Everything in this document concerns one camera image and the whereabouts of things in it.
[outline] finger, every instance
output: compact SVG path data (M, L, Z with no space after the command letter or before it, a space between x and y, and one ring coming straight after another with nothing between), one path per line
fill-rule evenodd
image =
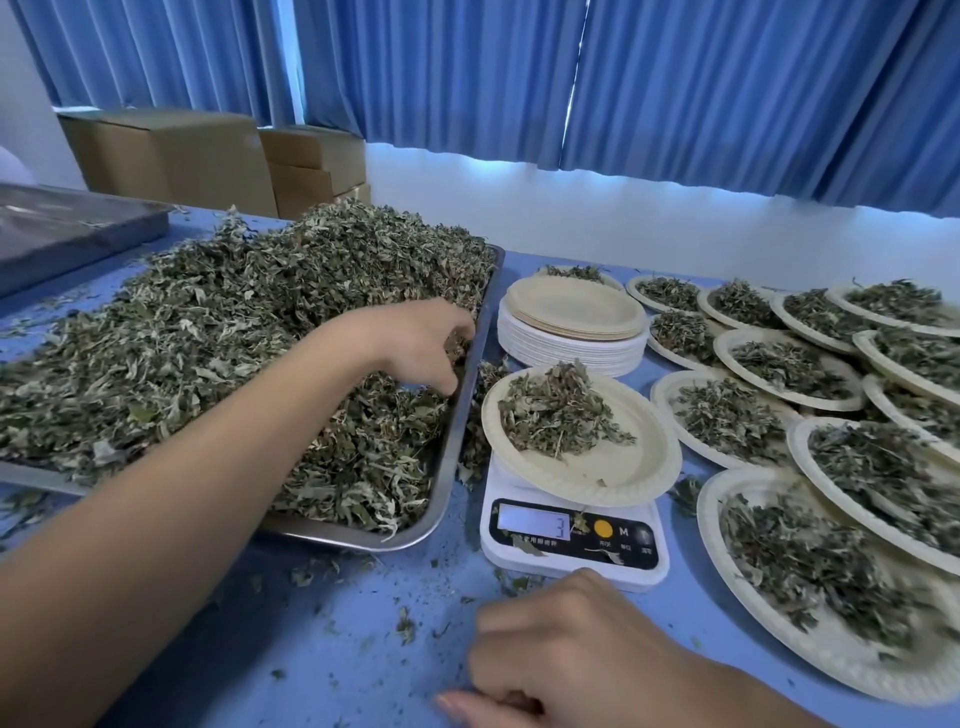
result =
M540 725L528 713L476 692L445 692L437 696L437 705L451 720L469 728L534 728Z

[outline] pile of dried herbs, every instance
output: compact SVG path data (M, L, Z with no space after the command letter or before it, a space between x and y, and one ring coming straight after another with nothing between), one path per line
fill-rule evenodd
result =
M720 525L744 577L804 632L817 625L816 612L826 606L861 639L910 650L916 613L935 609L928 594L881 572L866 532L820 518L785 495L754 506L737 496L726 504ZM945 634L952 632L945 626Z
M680 388L677 413L705 445L756 465L789 462L783 423L759 392L734 379Z
M720 366L720 359L713 351L713 332L699 313L659 313L650 325L650 335L673 353L709 367Z
M864 508L917 541L960 556L960 490L933 479L911 432L890 423L821 427L809 448L827 477Z
M960 391L960 339L884 328L874 338L884 356L924 379Z
M710 294L710 304L741 324L786 328L767 300L743 279L724 283Z
M556 265L545 266L547 276L563 276L569 279L592 280L596 283L602 283L600 269L595 265L571 265L568 268L561 268Z
M883 382L883 391L900 412L920 427L960 448L960 407L919 397L889 381Z
M634 288L648 299L671 308L678 308L681 311L697 310L697 295L700 293L700 288L688 280L654 276L651 279L638 280Z
M912 280L878 283L847 293L847 301L868 311L911 324L937 326L945 320L943 295L936 288L923 288Z
M476 312L492 263L482 238L389 207L319 206L266 232L228 216L212 240L152 257L112 303L68 316L0 369L0 459L93 485L344 311L443 296ZM446 409L432 390L368 376L274 508L388 532L415 521L429 493L421 454Z
M636 437L613 421L610 406L590 389L580 361L560 363L546 375L518 376L499 402L500 423L513 446L562 459L601 440L631 445Z
M748 341L731 349L731 355L781 392L821 400L844 400L852 395L847 381L825 369L818 353L803 344Z
M487 442L487 436L483 431L483 400L493 386L509 373L506 360L499 364L491 361L480 362L473 399L470 401L464 443L460 448L460 463L457 466L457 476L468 488L472 488L480 481L487 466L490 465L490 443Z
M795 293L783 299L783 308L814 331L848 344L855 333L876 327L876 324L865 321L861 316L845 311L831 302L826 293L826 288Z

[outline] scale display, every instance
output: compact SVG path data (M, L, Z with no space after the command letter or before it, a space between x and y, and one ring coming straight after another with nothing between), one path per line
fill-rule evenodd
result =
M570 540L569 514L541 508L527 508L501 502L496 517L496 527L530 536Z

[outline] paper plate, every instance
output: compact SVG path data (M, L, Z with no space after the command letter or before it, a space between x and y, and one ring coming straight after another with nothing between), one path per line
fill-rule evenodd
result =
M853 343L870 360L874 369L915 394L960 407L960 392L948 389L935 381L930 381L925 376L915 374L903 365L898 364L876 347L874 343L876 335L877 331L860 331L853 335Z
M575 268L576 266L574 266L574 265L558 265L558 266L554 266L554 267L560 268L562 271L568 271L568 270L570 270L570 268ZM534 275L535 275L535 276L549 276L550 274L548 274L548 273L546 272L546 267L544 266L543 268L538 268L538 269L537 269L537 272L536 272ZM616 289L617 291L622 291L622 290L623 290L623 283L621 283L619 280L617 280L617 279L614 278L613 276L611 276L611 275L609 275L609 274L606 274L606 273L603 273L602 271L601 271L601 273L600 273L600 280L603 281L603 284L604 284L604 285L609 286L610 288L614 288L614 289ZM596 281L595 281L595 280L589 280L588 282L589 282L589 283L595 283Z
M673 487L683 466L676 436L660 421L650 401L608 376L590 375L592 389L610 407L613 420L636 436L635 444L615 445L601 440L589 452L568 453L563 460L533 450L517 450L500 424L500 400L518 376L543 375L546 371L538 367L505 376L484 399L484 434L514 473L553 496L593 506L640 505Z
M766 379L755 375L733 358L733 349L751 341L764 341L769 343L782 341L799 344L800 346L811 349L820 357L820 361L825 370L834 372L847 381L847 385L853 392L853 396L845 400L823 400L819 397L802 395L799 392L786 392L777 389ZM858 409L863 409L863 405L866 403L863 397L863 386L860 384L860 375L850 364L838 359L832 354L813 350L808 344L780 331L774 331L770 328L743 328L740 330L727 331L713 340L713 350L717 352L720 360L737 376L746 379L764 392L769 392L774 395L774 397L780 397L782 400L792 401L801 406L827 410L829 412L855 412Z
M641 283L645 280L655 279L655 278L674 278L674 277L673 276L637 276L636 278L632 278L629 281L627 281L627 293L629 293L635 299L643 303L643 305L645 305L647 308L653 308L655 311L660 311L661 313L663 311L683 311L684 313L696 313L696 310L687 311L683 308L674 308L672 305L667 305L666 303L660 303L659 301L655 301L654 299L651 299L648 296L644 296L642 293L636 290L636 285L638 283ZM677 279L677 280L682 280L684 283L693 282L692 280L687 280L687 279Z
M520 321L561 336L587 340L633 338L647 326L643 306L622 291L588 280L520 279L504 301Z
M899 557L877 544L879 567L906 583L929 590L939 608L919 612L925 629L918 630L917 649L895 663L882 662L883 646L861 640L826 606L817 613L819 623L803 632L757 591L737 567L727 549L720 523L727 503L743 496L751 505L764 505L780 494L819 516L832 517L802 477L791 471L750 468L715 475L697 499L697 525L710 560L740 603L771 635L834 680L881 700L903 705L940 705L960 695L960 645L941 637L936 628L948 624L960 629L960 602L956 591L936 571Z
M929 430L924 429L916 420L911 419L905 412L898 409L895 404L887 397L883 391L883 382L877 375L866 375L863 377L863 393L867 395L874 406L884 415L890 418L890 421L915 433L921 440L926 442L926 446L934 452L943 455L950 462L960 465L960 448L956 448L943 438L937 437ZM960 419L960 409L957 410L957 418Z
M713 307L713 294L716 293L717 288L720 288L720 286L716 286L716 288L701 288L700 295L697 296L697 305L700 306L700 310L706 313L711 319L716 319L728 328L748 328L759 331L775 330L763 327L755 327L751 324L744 324L743 322L732 319L727 314L718 311ZM754 286L754 290L767 300L769 300L770 296L773 294L773 291L771 291L769 288Z
M718 373L716 370L707 372L674 372L673 374L664 376L663 378L654 382L654 386L650 390L650 401L659 410L660 417L672 424L674 432L676 432L677 437L680 438L680 441L684 445L692 449L698 455L706 457L707 460L716 463L721 468L769 467L769 463L764 463L762 465L748 463L746 460L741 460L738 457L727 455L725 452L721 452L718 449L712 448L703 440L698 440L696 437L690 434L690 432L684 426L684 421L680 417L681 413L684 411L684 405L677 402L677 397L680 395L681 388L691 385L703 386L709 382L719 381L725 378L735 377L730 375L730 373ZM762 392L757 392L757 395L765 404L769 404L770 408L780 416L780 421L783 424L784 430L786 430L794 421L802 419L802 417L797 414L792 407L784 404L782 400L769 397ZM789 454L785 443L783 445L783 452L784 454Z
M875 321L878 324L884 324L888 327L910 328L918 333L931 333L935 336L951 336L960 338L960 306L955 303L944 302L941 310L948 317L948 326L932 327L924 324L912 324L903 319L895 319L891 316L884 316L882 313L874 313L869 308L863 308L856 303L847 301L847 294L856 290L856 286L836 286L827 289L827 298L838 306L850 313L863 316L865 319Z
M701 364L695 359L687 358L686 356L681 356L676 352L672 352L667 349L663 344L657 341L657 338L654 336L654 322L657 320L656 314L650 317L650 338L647 340L647 346L662 356L664 359L672 361L674 364L677 364L685 369L691 369L694 372L724 372L725 370L719 367L710 367L707 364ZM727 331L727 328L724 328L720 322L714 321L713 319L704 316L704 319L707 321L707 328L710 329L710 332L714 337L719 336L724 331Z
M902 548L911 556L916 556L921 561L942 569L947 573L960 576L960 557L944 553L938 548L928 546L917 541L912 536L903 533L899 528L883 519L875 516L853 498L848 496L843 490L834 484L834 482L824 473L817 462L810 454L809 439L815 429L819 427L839 427L852 426L859 427L860 423L850 420L841 420L836 417L810 417L801 422L794 423L786 433L787 446L790 447L790 454L793 455L794 462L804 472L810 482L817 486L820 491L832 500L837 507L843 510L848 516L860 523L865 528L870 529L884 541L893 544L897 548ZM946 461L927 458L927 465L930 473L936 480L952 482L960 488L960 471L948 466Z
M780 320L786 324L787 328L802 336L807 341L813 342L818 347L823 347L828 351L842 353L847 356L859 354L859 350L853 344L848 344L846 341L841 341L840 339L834 339L832 336L827 336L825 333L821 333L816 328L807 326L800 319L791 316L786 308L783 307L783 302L787 295L788 294L785 293L774 292L770 296L770 307L773 309L774 313L780 317Z

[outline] cardboard box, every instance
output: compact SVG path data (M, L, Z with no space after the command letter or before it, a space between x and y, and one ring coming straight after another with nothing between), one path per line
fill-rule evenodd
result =
M62 112L60 124L95 192L276 217L256 122L191 109Z
M260 139L271 164L329 172L335 195L367 181L366 143L359 136L296 125L261 129Z
M313 205L333 202L330 173L323 169L271 164L277 217L296 220Z
M341 200L345 200L347 197L352 197L354 200L359 200L362 203L371 205L372 203L370 201L370 183L364 182L363 184L358 184L352 189L349 189L346 192L344 192L344 194L337 195L337 197L335 198L335 201L339 203Z

